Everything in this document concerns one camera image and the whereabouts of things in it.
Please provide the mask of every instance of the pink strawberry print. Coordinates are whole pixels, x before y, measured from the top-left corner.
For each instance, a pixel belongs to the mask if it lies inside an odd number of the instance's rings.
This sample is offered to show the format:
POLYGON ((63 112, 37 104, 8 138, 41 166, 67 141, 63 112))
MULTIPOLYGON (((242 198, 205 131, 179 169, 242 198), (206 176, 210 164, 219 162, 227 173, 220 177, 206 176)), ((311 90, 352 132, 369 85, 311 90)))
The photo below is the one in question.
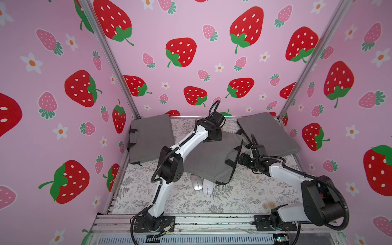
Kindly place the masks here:
POLYGON ((37 29, 36 31, 37 37, 40 39, 42 45, 49 51, 53 51, 55 55, 62 56, 63 47, 61 43, 56 42, 56 38, 54 35, 48 31, 37 29))
POLYGON ((282 27, 286 21, 290 19, 291 13, 293 11, 293 6, 287 5, 278 13, 278 18, 275 20, 275 28, 282 27))
POLYGON ((375 105, 379 106, 385 102, 385 98, 387 96, 384 94, 383 91, 376 91, 375 93, 370 91, 367 92, 362 98, 358 101, 358 105, 360 107, 370 109, 373 108, 375 105))
POLYGON ((82 134, 87 134, 89 136, 95 132, 95 126, 91 122, 83 122, 79 129, 82 134))
POLYGON ((372 28, 366 33, 365 37, 363 38, 364 43, 362 44, 362 51, 366 52, 371 50, 376 44, 374 43, 377 41, 381 36, 381 23, 375 23, 372 28))
POLYGON ((246 65, 246 57, 241 57, 236 61, 236 65, 234 66, 235 71, 240 71, 246 65))
POLYGON ((151 57, 151 55, 149 55, 147 53, 143 54, 143 62, 144 62, 144 64, 147 65, 148 68, 150 68, 150 69, 155 68, 154 59, 151 57))
POLYGON ((94 50, 93 51, 93 63, 98 71, 100 71, 101 67, 102 67, 102 62, 101 62, 100 58, 101 57, 99 56, 97 50, 94 50))
POLYGON ((16 192, 6 185, 0 185, 0 210, 13 204, 17 198, 16 192))
POLYGON ((215 27, 212 25, 203 25, 203 34, 210 42, 214 42, 218 39, 218 32, 215 31, 215 27))
POLYGON ((199 71, 197 72, 197 74, 199 75, 199 78, 200 78, 201 80, 209 81, 209 80, 211 79, 211 76, 208 75, 208 72, 206 72, 206 71, 199 70, 199 71))
POLYGON ((55 117, 56 113, 54 111, 57 110, 57 102, 50 92, 45 91, 40 96, 38 99, 38 106, 40 107, 38 112, 41 114, 42 118, 49 120, 55 117))

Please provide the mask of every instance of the strawberry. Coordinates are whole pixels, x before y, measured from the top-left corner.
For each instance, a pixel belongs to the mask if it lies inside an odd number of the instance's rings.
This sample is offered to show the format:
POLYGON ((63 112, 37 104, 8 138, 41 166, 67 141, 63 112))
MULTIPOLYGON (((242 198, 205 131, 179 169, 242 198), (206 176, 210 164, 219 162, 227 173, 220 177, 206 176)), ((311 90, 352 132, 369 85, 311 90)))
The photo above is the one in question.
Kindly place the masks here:
POLYGON ((246 65, 246 57, 241 57, 236 61, 236 65, 234 66, 235 71, 240 71, 246 65))
POLYGON ((179 67, 189 66, 195 56, 196 46, 196 42, 189 37, 168 41, 166 44, 166 57, 170 61, 167 67, 169 67, 171 62, 179 67))
POLYGON ((147 84, 137 76, 124 76, 125 81, 127 82, 129 91, 133 96, 143 96, 145 93, 152 94, 151 92, 147 92, 147 84))
POLYGON ((241 14, 230 26, 230 37, 237 48, 249 47, 259 40, 263 27, 264 11, 260 7, 252 7, 241 14))
POLYGON ((93 5, 105 36, 118 42, 125 39, 134 46, 127 39, 132 35, 132 23, 123 10, 109 0, 94 0, 93 5))
POLYGON ((381 23, 375 23, 372 28, 366 33, 363 38, 364 43, 362 44, 362 51, 366 52, 371 50, 376 44, 374 43, 377 41, 381 36, 381 23))
POLYGON ((293 88, 294 88, 294 85, 295 85, 295 83, 292 83, 292 84, 290 84, 289 86, 284 87, 284 88, 280 91, 280 93, 279 93, 280 97, 282 97, 283 99, 288 99, 288 98, 289 98, 289 95, 290 95, 290 93, 291 93, 291 91, 292 91, 293 88))
POLYGON ((93 52, 93 63, 94 63, 94 65, 95 65, 95 67, 97 68, 98 71, 100 71, 101 67, 102 67, 102 62, 101 62, 100 58, 101 57, 99 56, 97 50, 94 50, 94 52, 93 52))
POLYGON ((370 109, 375 105, 379 106, 385 102, 386 95, 382 91, 377 91, 376 93, 370 91, 367 92, 362 98, 358 101, 358 105, 360 107, 370 109))
POLYGON ((229 95, 233 98, 242 98, 248 94, 248 92, 253 88, 254 80, 251 78, 237 78, 229 82, 227 91, 229 92, 225 98, 229 95))
POLYGON ((207 92, 204 89, 188 86, 184 88, 184 95, 187 102, 191 105, 201 105, 207 100, 207 92))
POLYGON ((72 74, 65 80, 65 93, 73 101, 78 102, 82 106, 92 107, 98 98, 94 79, 85 70, 80 70, 72 74))
POLYGON ((13 204, 17 198, 16 192, 6 185, 0 185, 0 210, 13 204))
POLYGON ((208 75, 208 72, 206 72, 206 71, 199 70, 197 72, 197 74, 199 75, 199 78, 204 80, 204 81, 209 81, 211 79, 211 76, 208 75))
POLYGON ((126 119, 126 114, 124 107, 120 105, 120 99, 118 99, 118 105, 116 105, 112 112, 112 118, 114 123, 114 128, 116 129, 117 133, 121 134, 124 130, 124 124, 126 119))
POLYGON ((318 117, 320 114, 322 114, 324 111, 323 105, 316 105, 313 110, 312 110, 312 116, 318 117))
POLYGON ((392 148, 379 145, 363 156, 363 166, 370 187, 383 196, 392 196, 392 148))
POLYGON ((338 164, 334 160, 327 160, 323 163, 323 168, 330 173, 336 172, 338 170, 338 164))
POLYGON ((318 42, 317 34, 309 27, 303 26, 296 30, 291 36, 286 49, 286 60, 297 62, 312 54, 318 42))
POLYGON ((154 59, 151 57, 151 55, 149 55, 147 53, 143 54, 143 62, 144 62, 144 64, 147 65, 148 68, 150 68, 150 69, 155 68, 154 59))
POLYGON ((378 216, 375 217, 372 221, 373 221, 373 225, 377 229, 379 229, 385 235, 392 237, 392 220, 388 220, 384 216, 378 216))
POLYGON ((280 78, 278 74, 274 74, 273 76, 271 76, 270 79, 271 79, 270 84, 274 87, 277 86, 280 82, 280 78))
POLYGON ((215 31, 215 27, 212 25, 203 25, 203 34, 210 42, 214 42, 218 39, 218 32, 215 31))
POLYGON ((62 54, 64 53, 63 47, 61 46, 61 43, 56 42, 56 38, 52 33, 39 28, 35 32, 42 45, 47 50, 53 51, 55 55, 62 56, 62 54))
POLYGON ((38 186, 41 189, 47 184, 53 183, 50 195, 57 203, 64 204, 87 188, 90 175, 85 168, 74 160, 66 161, 54 173, 54 181, 49 181, 38 186))
POLYGON ((99 155, 95 163, 95 172, 100 174, 103 168, 103 156, 99 155))
POLYGON ((18 103, 0 93, 0 137, 15 127, 20 119, 22 119, 22 110, 18 103))
POLYGON ((302 138, 306 145, 312 150, 317 151, 323 146, 324 131, 318 123, 311 123, 302 129, 302 138))
POLYGON ((107 177, 105 174, 103 175, 104 178, 106 178, 106 187, 109 191, 112 191, 112 187, 114 184, 114 181, 116 180, 118 169, 120 166, 118 164, 113 164, 113 166, 109 169, 109 172, 107 173, 107 177))
POLYGON ((329 69, 324 83, 324 94, 330 100, 336 100, 335 108, 338 106, 339 98, 346 96, 354 84, 354 74, 343 62, 335 62, 329 69))
POLYGON ((41 114, 42 118, 49 120, 55 117, 56 113, 54 111, 57 110, 57 102, 50 92, 45 91, 40 96, 38 99, 38 106, 40 107, 38 112, 41 114))
POLYGON ((324 50, 321 52, 320 59, 322 59, 322 60, 323 60, 323 59, 324 59, 324 60, 328 59, 329 56, 331 56, 333 52, 334 52, 334 48, 331 47, 331 46, 328 46, 326 49, 324 49, 324 50))
POLYGON ((308 98, 312 97, 314 93, 314 82, 311 81, 308 88, 308 98))
POLYGON ((275 20, 275 28, 282 27, 286 21, 290 19, 293 6, 287 5, 278 13, 278 18, 275 20))
POLYGON ((106 110, 106 107, 102 106, 101 107, 101 114, 102 114, 102 119, 105 121, 105 123, 109 122, 109 112, 106 110))

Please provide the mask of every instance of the pink wall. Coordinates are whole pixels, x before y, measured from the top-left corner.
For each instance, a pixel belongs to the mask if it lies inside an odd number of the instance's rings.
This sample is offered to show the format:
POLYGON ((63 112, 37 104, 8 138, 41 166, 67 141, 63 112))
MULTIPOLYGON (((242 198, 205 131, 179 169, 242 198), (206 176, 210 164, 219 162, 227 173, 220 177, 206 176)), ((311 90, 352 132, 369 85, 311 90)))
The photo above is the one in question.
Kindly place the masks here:
POLYGON ((392 2, 381 0, 362 0, 351 5, 328 43, 333 53, 317 61, 314 72, 296 97, 295 106, 288 112, 286 130, 298 132, 295 139, 301 146, 299 156, 305 170, 317 176, 329 176, 348 203, 350 223, 345 234, 351 245, 392 244, 390 9, 392 2), (364 52, 363 44, 373 47, 364 52), (335 89, 335 93, 331 93, 340 81, 343 90, 336 92, 335 89), (312 89, 308 89, 311 82, 315 84, 313 94, 312 89), (334 108, 336 95, 338 105, 334 108), (319 105, 323 106, 322 114, 319 114, 319 105), (309 128, 311 123, 318 125, 309 128), (317 127, 324 131, 325 140, 330 139, 321 147, 314 143, 322 142, 319 136, 313 140, 313 136, 320 133, 310 135, 317 127), (310 147, 306 140, 312 142, 310 147))
POLYGON ((142 116, 159 115, 169 110, 177 110, 182 116, 205 116, 217 97, 222 98, 220 110, 230 109, 229 113, 233 116, 265 111, 279 113, 286 102, 280 93, 283 94, 287 86, 292 88, 290 84, 296 81, 304 67, 302 60, 289 60, 295 57, 297 49, 305 48, 307 51, 316 45, 316 35, 322 35, 339 2, 150 0, 150 4, 147 4, 139 0, 91 1, 122 73, 128 76, 129 81, 135 79, 133 81, 136 83, 130 90, 136 92, 132 98, 142 116), (248 10, 249 15, 242 16, 248 10), (279 19, 284 21, 283 26, 276 23, 279 19), (118 25, 121 27, 120 33, 116 30, 118 25), (236 37, 239 33, 247 35, 247 43, 236 37), (232 42, 230 34, 234 34, 236 44, 244 46, 238 47, 237 54, 237 45, 232 42), (166 56, 166 48, 169 49, 169 57, 172 57, 171 52, 179 56, 174 56, 169 68, 167 65, 171 60, 166 56), (220 64, 224 68, 218 70, 216 67, 220 64), (279 77, 271 82, 274 74, 279 77), (245 88, 250 85, 250 90, 234 91, 233 95, 238 98, 233 98, 229 95, 228 85, 230 83, 236 88, 234 82, 238 84, 241 81, 246 83, 245 88), (141 86, 144 83, 147 91, 141 86), (142 93, 138 93, 136 84, 140 85, 142 93), (188 86, 196 87, 191 91, 186 89, 191 100, 184 95, 184 89, 188 86), (167 103, 160 102, 166 100, 165 96, 164 99, 160 98, 163 94, 167 95, 167 103), (198 103, 200 105, 193 105, 197 103, 196 97, 202 98, 198 103), (267 110, 269 104, 274 105, 271 110, 267 110))
POLYGON ((119 85, 111 83, 112 70, 97 38, 84 24, 80 30, 74 1, 8 0, 0 3, 0 11, 0 243, 82 244, 87 234, 82 230, 89 230, 97 212, 104 211, 109 191, 103 174, 107 176, 123 158, 119 142, 127 141, 132 111, 119 85), (37 29, 51 34, 38 31, 44 36, 41 41, 37 29), (56 42, 62 47, 56 49, 61 56, 54 52, 56 42), (100 71, 93 63, 94 50, 100 56, 100 61, 95 59, 100 71), (86 72, 69 78, 79 70, 86 72), (88 88, 89 75, 102 91, 96 103, 94 90, 88 88), (70 98, 66 90, 71 86, 78 91, 68 93, 70 98), (120 121, 125 122, 122 133, 116 131, 112 118, 118 99, 126 113, 126 121, 124 114, 120 121), (107 122, 101 106, 107 108, 107 122), (88 123, 83 135, 83 122, 92 123, 95 131, 88 123), (102 137, 107 139, 104 146, 102 137), (100 155, 103 166, 97 174, 100 155), (99 205, 94 206, 96 198, 99 205))

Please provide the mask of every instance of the flower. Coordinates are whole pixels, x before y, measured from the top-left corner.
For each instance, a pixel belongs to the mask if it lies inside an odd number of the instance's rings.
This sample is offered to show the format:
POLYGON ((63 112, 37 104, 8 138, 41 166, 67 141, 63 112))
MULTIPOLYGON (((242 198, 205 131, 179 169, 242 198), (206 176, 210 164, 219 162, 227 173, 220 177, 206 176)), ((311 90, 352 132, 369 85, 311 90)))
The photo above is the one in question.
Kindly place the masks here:
POLYGON ((65 229, 62 231, 57 230, 54 233, 54 238, 52 240, 50 240, 49 245, 57 245, 58 243, 64 241, 64 237, 63 237, 64 232, 65 232, 65 229))
POLYGON ((384 61, 388 61, 391 57, 388 55, 390 48, 384 50, 384 52, 377 51, 376 57, 371 61, 371 63, 375 63, 377 68, 379 68, 384 61))
POLYGON ((36 71, 38 74, 41 74, 41 69, 40 66, 42 66, 42 62, 39 60, 36 60, 34 55, 32 53, 29 53, 29 57, 21 56, 20 59, 25 62, 26 65, 26 70, 27 71, 36 71))
POLYGON ((346 182, 346 185, 347 185, 346 191, 350 192, 352 194, 352 196, 355 196, 355 193, 359 193, 359 190, 357 188, 355 188, 354 182, 352 182, 351 184, 346 182))
POLYGON ((355 139, 355 135, 359 134, 359 131, 355 129, 355 125, 351 126, 351 127, 346 127, 346 136, 350 136, 352 139, 355 139))
POLYGON ((0 25, 2 26, 5 25, 5 21, 14 22, 14 19, 12 19, 12 17, 5 12, 5 9, 5 4, 0 2, 0 25))
POLYGON ((99 143, 101 143, 101 148, 103 148, 104 146, 107 146, 107 139, 105 139, 105 137, 102 136, 102 140, 99 141, 99 143))
POLYGON ((65 34, 65 35, 66 35, 66 37, 67 37, 67 40, 66 40, 65 43, 66 43, 68 46, 71 46, 72 51, 75 51, 75 49, 79 48, 78 45, 77 45, 76 42, 75 42, 75 37, 74 37, 74 36, 73 36, 73 37, 70 37, 68 34, 65 34))
POLYGON ((318 2, 313 2, 313 9, 312 9, 312 11, 310 12, 310 13, 316 13, 316 14, 319 14, 320 13, 320 10, 324 7, 324 6, 326 6, 327 4, 326 3, 324 3, 324 0, 319 0, 318 2))
POLYGON ((354 37, 354 33, 357 31, 358 27, 354 27, 354 24, 350 26, 350 29, 344 32, 346 34, 344 40, 352 39, 354 37))
POLYGON ((63 127, 63 125, 61 123, 58 124, 57 129, 53 129, 53 133, 57 134, 57 140, 67 137, 67 131, 68 128, 67 127, 63 127))
POLYGON ((162 83, 161 88, 164 88, 167 90, 168 88, 170 88, 170 86, 168 85, 168 83, 162 83))
POLYGON ((267 62, 267 59, 268 59, 269 57, 271 57, 271 56, 270 56, 270 55, 268 54, 268 52, 266 51, 264 54, 261 54, 261 55, 260 55, 260 60, 259 60, 259 61, 267 62))
POLYGON ((96 209, 96 207, 100 204, 99 199, 101 199, 100 196, 98 196, 98 197, 95 196, 95 199, 94 199, 93 203, 91 204, 94 206, 94 209, 96 209))
POLYGON ((225 68, 222 63, 219 63, 218 65, 215 66, 216 70, 215 72, 219 71, 222 72, 223 68, 225 68))

